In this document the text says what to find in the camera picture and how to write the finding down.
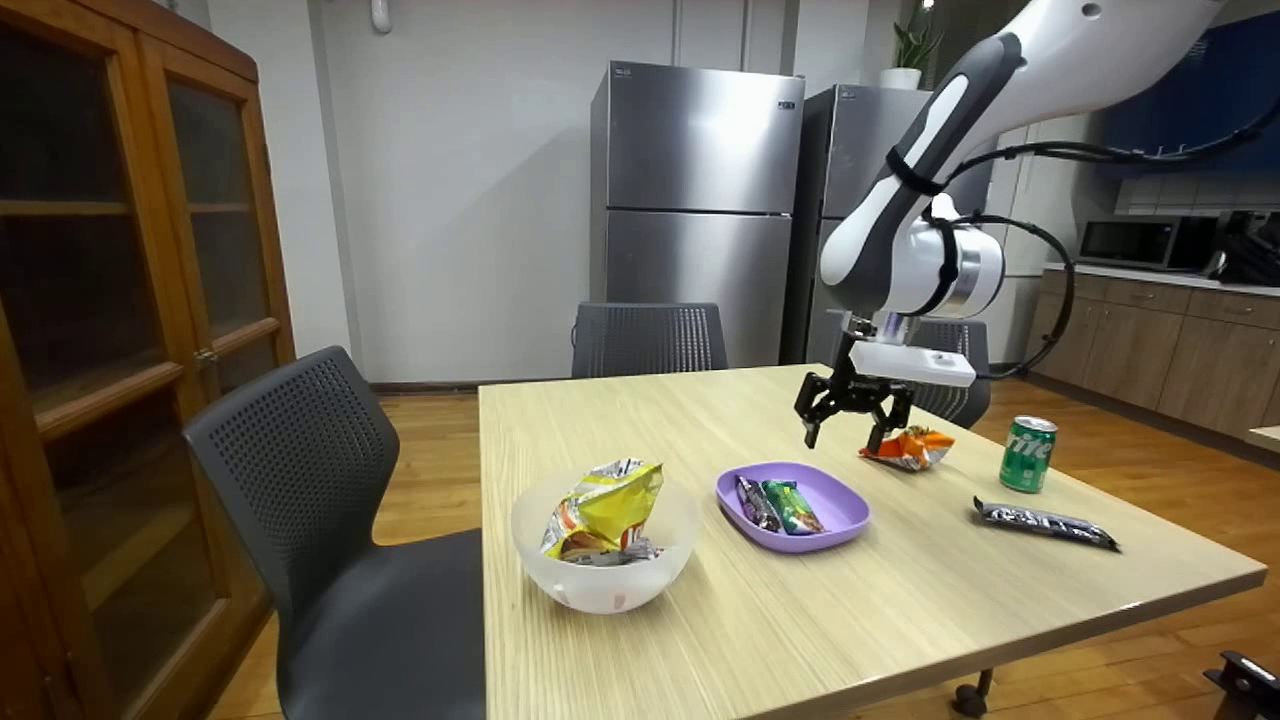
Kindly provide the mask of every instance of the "kitchen counter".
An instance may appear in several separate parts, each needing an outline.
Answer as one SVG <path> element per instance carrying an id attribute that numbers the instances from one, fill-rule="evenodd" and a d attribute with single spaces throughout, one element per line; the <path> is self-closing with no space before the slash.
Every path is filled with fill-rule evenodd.
<path id="1" fill-rule="evenodd" d="M 1049 267 L 1031 337 L 1059 303 L 1064 270 Z M 1280 450 L 1280 286 L 1085 262 L 1037 376 Z"/>
<path id="2" fill-rule="evenodd" d="M 1172 283 L 1172 286 L 1205 286 L 1205 291 L 1231 291 L 1231 295 L 1280 295 L 1280 286 L 1266 283 L 1224 283 L 1208 281 L 1202 270 L 1150 270 L 1150 267 L 1112 267 L 1112 262 L 1075 262 L 1079 275 L 1115 275 L 1115 281 L 1142 281 L 1142 283 Z"/>

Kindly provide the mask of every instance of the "gray chair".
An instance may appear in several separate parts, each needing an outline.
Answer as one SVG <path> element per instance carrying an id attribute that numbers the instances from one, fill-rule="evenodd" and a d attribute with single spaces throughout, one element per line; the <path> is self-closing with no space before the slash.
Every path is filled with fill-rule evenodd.
<path id="1" fill-rule="evenodd" d="M 935 386 L 912 384 L 915 407 L 946 414 L 961 428 L 974 428 L 992 407 L 992 378 L 987 378 L 987 322 L 968 318 L 915 318 L 907 345 L 961 352 L 976 369 L 968 386 Z"/>
<path id="2" fill-rule="evenodd" d="M 282 611 L 283 717 L 484 717 L 482 530 L 373 543 L 402 434 L 347 352 L 236 386 L 188 442 Z"/>
<path id="3" fill-rule="evenodd" d="M 715 303 L 581 303 L 572 376 L 639 376 L 723 369 Z"/>

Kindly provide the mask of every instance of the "green can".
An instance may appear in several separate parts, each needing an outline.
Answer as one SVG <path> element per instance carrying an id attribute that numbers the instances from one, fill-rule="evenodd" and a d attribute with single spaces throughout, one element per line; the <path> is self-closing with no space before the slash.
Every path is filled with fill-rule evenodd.
<path id="1" fill-rule="evenodd" d="M 1041 491 L 1054 465 L 1057 422 L 1046 414 L 1017 414 L 1010 422 L 1002 484 L 1017 491 Z"/>

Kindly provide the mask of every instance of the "cable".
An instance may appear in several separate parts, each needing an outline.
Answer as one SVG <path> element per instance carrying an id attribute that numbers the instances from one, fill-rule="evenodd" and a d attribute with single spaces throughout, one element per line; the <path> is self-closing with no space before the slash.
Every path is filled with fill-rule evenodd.
<path id="1" fill-rule="evenodd" d="M 1145 147 L 1106 147 L 1106 143 L 1075 143 L 1075 140 L 1046 140 L 1046 143 L 1010 143 L 984 157 L 974 157 L 963 162 L 957 162 L 957 173 L 946 180 L 953 185 L 957 174 L 992 162 L 992 158 L 1014 158 L 1014 157 L 1049 157 L 1049 158 L 1075 158 L 1075 162 L 1159 162 L 1159 169 L 1179 169 L 1179 162 L 1202 162 L 1214 157 L 1230 157 L 1242 143 L 1253 143 L 1267 123 L 1280 119 L 1280 95 L 1273 99 L 1273 106 L 1266 106 L 1257 119 L 1242 123 L 1235 131 L 1196 143 L 1196 147 L 1179 147 L 1179 152 L 1145 152 Z"/>
<path id="2" fill-rule="evenodd" d="M 1075 260 L 1072 260 L 1069 243 L 1059 243 L 1059 239 L 1057 239 L 1049 227 L 1041 227 L 1041 225 L 1028 225 L 1028 219 L 1017 219 L 1017 215 L 968 215 L 968 225 L 1010 225 L 1010 227 L 1022 227 L 1022 232 L 1046 239 L 1046 243 L 1064 260 L 1064 275 L 1069 275 L 1069 283 L 1064 283 L 1064 303 L 1057 309 L 1057 318 L 1054 318 L 1046 345 L 1041 345 L 1031 355 L 1017 361 L 1017 364 L 992 364 L 982 378 L 1024 376 L 1031 364 L 1041 364 L 1041 361 L 1064 339 L 1064 333 L 1069 333 L 1069 322 L 1072 322 L 1072 309 L 1075 309 Z"/>

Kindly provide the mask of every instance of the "purple bowl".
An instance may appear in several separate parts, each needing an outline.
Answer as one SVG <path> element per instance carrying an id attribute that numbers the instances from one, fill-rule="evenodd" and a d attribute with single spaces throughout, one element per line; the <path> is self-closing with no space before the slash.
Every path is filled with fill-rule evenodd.
<path id="1" fill-rule="evenodd" d="M 814 536 L 789 536 L 789 530 L 767 530 L 767 528 L 751 525 L 736 499 L 736 477 L 792 478 L 826 528 Z M 851 543 L 873 521 L 873 507 L 866 494 L 855 494 L 847 484 L 841 484 L 838 477 L 809 466 L 809 465 L 731 466 L 715 478 L 715 499 L 736 530 L 745 530 L 751 543 L 784 552 L 784 556 Z"/>

